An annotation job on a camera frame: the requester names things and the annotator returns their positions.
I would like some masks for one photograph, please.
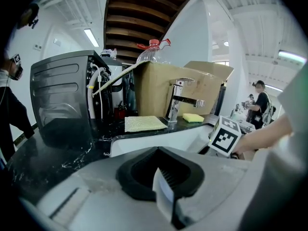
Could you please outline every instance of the wooden ceiling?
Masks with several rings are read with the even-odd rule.
[[[117,49],[117,59],[135,63],[143,51],[137,44],[161,40],[189,0],[107,0],[104,47]]]

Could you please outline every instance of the backpack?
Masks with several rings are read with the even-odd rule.
[[[263,115],[262,115],[262,122],[265,126],[267,126],[270,121],[272,116],[274,115],[274,110],[276,110],[275,106],[273,105],[273,103],[271,102],[271,99],[269,97],[269,95],[264,91],[264,93],[266,94],[266,96],[268,97],[268,104],[266,106],[266,110],[264,111]]]

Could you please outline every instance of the window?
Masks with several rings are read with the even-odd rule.
[[[229,66],[229,62],[214,62],[214,63]]]

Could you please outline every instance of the faucet handle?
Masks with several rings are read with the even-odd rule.
[[[192,78],[180,78],[180,79],[172,79],[170,80],[171,85],[176,85],[176,86],[184,86],[185,82],[194,82],[194,79]]]

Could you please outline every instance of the plastic bottle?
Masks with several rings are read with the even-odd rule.
[[[166,41],[168,45],[171,46],[171,42],[169,39],[166,39],[163,41]],[[151,61],[155,63],[170,64],[170,62],[164,56],[164,52],[162,51],[162,49],[167,45],[165,45],[162,49],[160,49],[159,45],[161,42],[157,39],[151,39],[149,46],[144,46],[143,44],[137,44],[137,46],[140,49],[143,49],[145,51],[140,54],[136,63],[139,63],[142,61]]]

